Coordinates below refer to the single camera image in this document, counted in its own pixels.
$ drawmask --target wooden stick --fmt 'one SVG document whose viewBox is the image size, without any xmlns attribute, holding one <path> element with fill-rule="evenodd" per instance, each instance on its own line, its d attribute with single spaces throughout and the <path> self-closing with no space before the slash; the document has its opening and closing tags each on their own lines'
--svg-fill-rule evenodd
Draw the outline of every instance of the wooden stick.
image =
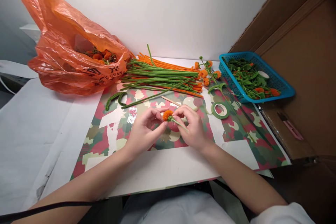
<svg viewBox="0 0 336 224">
<path fill-rule="evenodd" d="M 178 103 L 176 103 L 176 102 L 174 102 L 174 101 L 168 99 L 167 97 L 161 96 L 161 98 L 163 98 L 163 99 L 165 99 L 165 100 L 167 100 L 167 101 L 169 101 L 169 102 L 171 102 L 171 103 L 174 103 L 174 104 L 175 104 L 176 106 L 178 106 L 178 107 L 181 107 L 181 104 L 178 104 Z"/>
</svg>

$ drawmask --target floral tape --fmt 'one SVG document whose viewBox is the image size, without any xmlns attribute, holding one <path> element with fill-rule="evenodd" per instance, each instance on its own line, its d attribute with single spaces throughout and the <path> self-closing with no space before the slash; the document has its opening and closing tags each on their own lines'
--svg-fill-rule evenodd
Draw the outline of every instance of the floral tape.
<svg viewBox="0 0 336 224">
<path fill-rule="evenodd" d="M 219 107 L 221 109 L 220 113 L 216 111 L 216 107 Z M 214 103 L 211 106 L 211 112 L 218 119 L 225 119 L 226 117 L 229 116 L 228 110 L 223 103 Z"/>
</svg>

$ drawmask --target camouflage pattern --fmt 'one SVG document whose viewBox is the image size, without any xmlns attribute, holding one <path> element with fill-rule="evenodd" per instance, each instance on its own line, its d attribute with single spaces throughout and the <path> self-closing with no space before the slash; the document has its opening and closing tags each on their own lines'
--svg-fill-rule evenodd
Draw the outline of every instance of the camouflage pattern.
<svg viewBox="0 0 336 224">
<path fill-rule="evenodd" d="M 111 97 L 111 95 L 113 95 L 114 92 L 116 92 L 116 86 L 117 83 L 115 83 L 111 87 L 106 88 L 102 94 L 89 131 L 77 159 L 77 163 L 75 165 L 71 179 L 79 176 L 85 171 L 85 165 L 88 161 L 88 158 L 108 156 L 111 155 L 115 150 L 122 148 L 130 135 L 135 118 L 147 108 L 169 107 L 171 110 L 175 110 L 177 108 L 176 105 L 171 104 L 170 102 L 162 99 L 159 96 L 151 99 L 150 101 L 146 101 L 144 103 L 140 103 L 136 106 L 126 109 L 123 112 L 119 123 L 116 123 L 117 125 L 111 123 L 110 125 L 99 128 L 102 118 L 105 115 L 108 115 L 109 113 L 116 110 L 118 107 L 117 101 L 113 101 L 110 105 L 109 111 L 105 111 L 106 101 Z M 128 90 L 126 104 L 130 104 L 134 101 L 149 97 L 153 94 L 156 94 L 157 92 L 158 91 L 138 89 Z M 254 106 L 252 104 L 241 104 L 246 114 L 248 114 L 254 124 L 265 135 L 267 140 L 273 146 L 272 148 L 262 139 L 262 137 L 256 131 L 254 125 L 247 120 L 247 118 L 238 106 L 237 99 L 234 96 L 230 96 L 228 92 L 232 91 L 229 88 L 223 89 L 223 93 L 225 94 L 232 107 L 230 106 L 230 104 L 228 104 L 228 101 L 225 100 L 225 97 L 219 90 L 213 90 L 210 95 L 212 103 L 224 102 L 225 106 L 228 109 L 228 112 L 230 113 L 230 115 L 226 119 L 221 120 L 224 127 L 224 141 L 246 139 L 258 162 L 260 168 L 259 170 L 288 165 L 284 154 L 265 127 L 264 123 L 261 121 L 260 116 L 255 110 Z M 199 106 L 200 109 L 198 110 L 198 114 L 202 118 L 204 130 L 206 131 L 207 136 L 214 141 L 209 118 L 205 109 L 205 101 L 203 99 L 177 92 L 167 92 L 164 95 L 177 103 L 181 103 L 181 105 L 187 104 L 192 108 Z M 250 136 L 256 142 L 250 139 L 250 136 L 245 132 L 243 125 L 245 129 L 249 132 Z M 117 148 L 115 150 L 112 150 L 111 146 L 109 146 L 109 139 L 107 136 L 108 131 L 111 129 L 116 129 L 118 131 L 115 138 L 117 143 Z M 153 146 L 151 146 L 151 148 L 149 148 L 149 150 L 155 151 L 158 149 L 160 150 L 185 146 L 187 146 L 187 144 L 183 141 L 176 125 L 174 123 L 169 123 L 166 132 L 161 136 L 160 139 L 157 140 L 156 143 L 153 144 Z"/>
<path fill-rule="evenodd" d="M 175 104 L 172 104 L 169 101 L 161 98 L 161 96 L 158 96 L 149 101 L 145 101 L 144 103 L 140 103 L 136 106 L 125 109 L 122 113 L 123 115 L 121 116 L 118 125 L 114 125 L 114 123 L 111 123 L 110 125 L 99 128 L 102 118 L 109 113 L 115 111 L 118 107 L 117 101 L 113 101 L 110 104 L 109 110 L 105 111 L 105 105 L 107 100 L 113 95 L 113 93 L 116 92 L 116 85 L 117 83 L 112 85 L 111 87 L 106 88 L 101 96 L 101 99 L 97 106 L 97 110 L 95 112 L 89 131 L 86 135 L 84 144 L 77 159 L 77 163 L 75 165 L 71 179 L 79 176 L 85 171 L 85 165 L 88 161 L 88 158 L 108 156 L 111 155 L 114 151 L 121 149 L 125 145 L 131 133 L 134 120 L 149 107 L 168 107 L 172 111 L 177 109 L 177 106 Z M 158 91 L 130 89 L 127 91 L 126 104 L 130 104 L 132 102 L 144 99 L 157 93 Z M 187 104 L 192 108 L 199 107 L 197 113 L 202 118 L 203 128 L 206 132 L 206 135 L 209 139 L 212 139 L 214 141 L 209 118 L 205 110 L 205 101 L 203 99 L 172 91 L 165 93 L 164 96 L 181 105 Z M 186 125 L 188 125 L 188 122 L 185 118 L 183 118 L 182 120 L 185 122 Z M 116 149 L 112 149 L 111 146 L 109 146 L 108 139 L 108 131 L 114 129 L 118 131 L 116 136 Z M 148 151 L 179 148 L 185 146 L 188 145 L 183 141 L 176 124 L 171 122 L 168 124 L 165 133 L 162 134 L 162 136 L 149 148 Z"/>
<path fill-rule="evenodd" d="M 237 98 L 234 95 L 230 95 L 229 92 L 233 94 L 232 90 L 229 87 L 223 88 L 223 93 L 226 98 L 219 90 L 212 90 L 210 94 L 211 103 L 224 103 L 230 114 L 227 118 L 221 120 L 224 127 L 224 141 L 228 142 L 246 139 L 254 154 L 256 161 L 258 162 L 259 170 L 266 170 L 288 165 L 289 163 L 286 161 L 284 153 L 281 151 L 276 141 L 265 127 L 253 104 L 242 104 L 238 102 Z M 269 144 L 257 132 L 255 126 L 248 121 L 242 110 L 239 108 L 238 104 L 240 104 L 240 106 L 249 116 L 251 121 L 265 136 Z"/>
</svg>

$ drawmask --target blue plastic basket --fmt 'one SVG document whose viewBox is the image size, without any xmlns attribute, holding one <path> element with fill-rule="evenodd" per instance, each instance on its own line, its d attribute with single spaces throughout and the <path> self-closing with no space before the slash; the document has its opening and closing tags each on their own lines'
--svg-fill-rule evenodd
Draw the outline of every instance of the blue plastic basket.
<svg viewBox="0 0 336 224">
<path fill-rule="evenodd" d="M 232 58 L 234 58 L 235 60 L 244 58 L 248 61 L 252 61 L 253 64 L 256 64 L 256 70 L 263 71 L 268 74 L 269 80 L 267 81 L 267 85 L 271 88 L 275 88 L 281 91 L 281 95 L 260 100 L 251 99 L 244 92 L 241 85 L 237 82 L 228 66 L 224 63 L 222 57 L 226 60 L 226 62 L 229 62 L 229 60 Z M 262 103 L 287 98 L 295 95 L 295 90 L 254 52 L 246 51 L 246 52 L 234 52 L 234 53 L 222 54 L 219 56 L 219 59 L 220 59 L 219 70 L 221 71 L 223 77 L 226 79 L 230 88 L 238 98 L 238 101 L 240 101 L 241 103 L 247 103 L 247 102 Z"/>
</svg>

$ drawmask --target finger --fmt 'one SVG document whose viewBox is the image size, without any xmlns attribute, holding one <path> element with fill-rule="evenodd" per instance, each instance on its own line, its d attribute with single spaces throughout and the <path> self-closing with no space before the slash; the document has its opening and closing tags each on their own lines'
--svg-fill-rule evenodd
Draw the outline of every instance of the finger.
<svg viewBox="0 0 336 224">
<path fill-rule="evenodd" d="M 154 120 L 151 121 L 151 124 L 152 124 L 152 125 L 153 125 L 153 124 L 160 124 L 160 123 L 162 123 L 162 122 L 163 122 L 163 120 L 154 119 Z"/>
<path fill-rule="evenodd" d="M 178 123 L 180 123 L 181 125 L 184 125 L 184 122 L 183 122 L 183 121 L 181 120 L 181 118 L 178 117 L 177 115 L 173 116 L 173 118 L 174 118 Z M 178 125 L 178 124 L 176 124 L 176 125 L 177 125 L 177 128 L 178 128 L 178 130 L 179 130 L 180 132 L 183 132 L 183 134 L 186 133 L 186 130 L 185 130 L 183 127 L 181 127 L 181 126 Z"/>
<path fill-rule="evenodd" d="M 172 116 L 180 116 L 180 115 L 184 115 L 187 118 L 189 123 L 192 123 L 193 121 L 195 121 L 195 119 L 198 116 L 195 111 L 190 111 L 187 107 L 183 107 L 183 106 L 179 107 L 172 114 Z"/>
<path fill-rule="evenodd" d="M 154 141 L 156 141 L 166 130 L 168 123 L 167 122 L 163 122 L 159 125 L 159 127 L 157 127 L 155 130 L 153 130 L 150 135 L 151 138 L 154 139 Z"/>
<path fill-rule="evenodd" d="M 154 118 L 157 118 L 157 119 L 160 119 L 162 118 L 161 114 L 160 114 L 160 111 L 156 108 L 153 108 L 153 107 L 150 107 L 148 108 L 143 114 L 142 114 L 142 119 L 144 121 L 147 121 L 148 119 L 149 120 L 152 120 Z"/>
<path fill-rule="evenodd" d="M 157 108 L 157 110 L 162 113 L 162 112 L 165 112 L 167 111 L 169 108 Z"/>
</svg>

